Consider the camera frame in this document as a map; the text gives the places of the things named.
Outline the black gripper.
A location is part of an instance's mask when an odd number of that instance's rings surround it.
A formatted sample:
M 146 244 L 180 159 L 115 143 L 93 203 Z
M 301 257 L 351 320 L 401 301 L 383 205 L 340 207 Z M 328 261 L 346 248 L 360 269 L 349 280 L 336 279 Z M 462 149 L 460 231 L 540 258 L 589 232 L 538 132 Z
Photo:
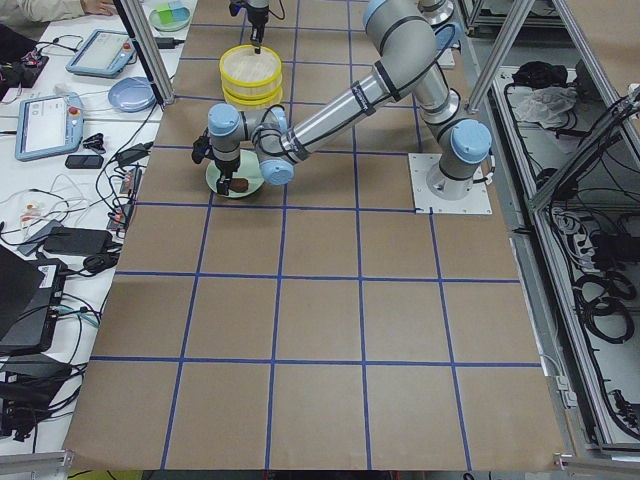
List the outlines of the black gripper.
M 216 192 L 218 195 L 228 194 L 228 183 L 233 179 L 234 173 L 239 169 L 239 159 L 214 161 L 216 168 L 219 170 L 219 178 L 216 181 Z
M 250 18 L 249 21 L 252 27 L 250 42 L 254 46 L 254 52 L 256 54 L 260 54 L 261 45 L 264 39 L 266 21 L 263 18 Z

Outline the person hand on desk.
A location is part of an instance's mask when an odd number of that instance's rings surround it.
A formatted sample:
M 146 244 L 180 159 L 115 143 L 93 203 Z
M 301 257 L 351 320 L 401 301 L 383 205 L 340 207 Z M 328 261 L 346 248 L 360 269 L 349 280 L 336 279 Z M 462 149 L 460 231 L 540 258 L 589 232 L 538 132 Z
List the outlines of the person hand on desk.
M 85 14 L 112 16 L 117 14 L 113 0 L 81 0 Z

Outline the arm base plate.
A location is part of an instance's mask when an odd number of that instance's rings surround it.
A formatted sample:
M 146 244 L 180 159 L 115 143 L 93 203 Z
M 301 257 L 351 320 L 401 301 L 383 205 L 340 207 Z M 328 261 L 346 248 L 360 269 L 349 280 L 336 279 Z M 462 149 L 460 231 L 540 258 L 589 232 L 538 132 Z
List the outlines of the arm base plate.
M 491 215 L 488 187 L 478 166 L 472 179 L 452 180 L 440 170 L 440 154 L 409 153 L 414 210 L 418 214 Z

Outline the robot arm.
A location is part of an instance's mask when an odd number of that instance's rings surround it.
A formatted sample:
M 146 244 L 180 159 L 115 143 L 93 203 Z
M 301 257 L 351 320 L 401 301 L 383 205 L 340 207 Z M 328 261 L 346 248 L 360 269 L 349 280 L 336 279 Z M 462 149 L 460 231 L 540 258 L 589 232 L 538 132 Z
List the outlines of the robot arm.
M 492 137 L 483 123 L 461 113 L 461 97 L 448 86 L 437 64 L 439 48 L 427 19 L 411 1 L 371 1 L 363 26 L 379 59 L 366 77 L 303 122 L 287 127 L 277 107 L 242 112 L 219 103 L 209 110 L 207 128 L 193 144 L 192 159 L 213 162 L 218 171 L 214 191 L 228 195 L 241 165 L 244 141 L 254 146 L 263 180 L 285 185 L 293 179 L 295 165 L 342 131 L 387 103 L 414 95 L 442 150 L 426 177 L 429 190 L 450 201 L 469 194 L 476 170 L 489 155 Z

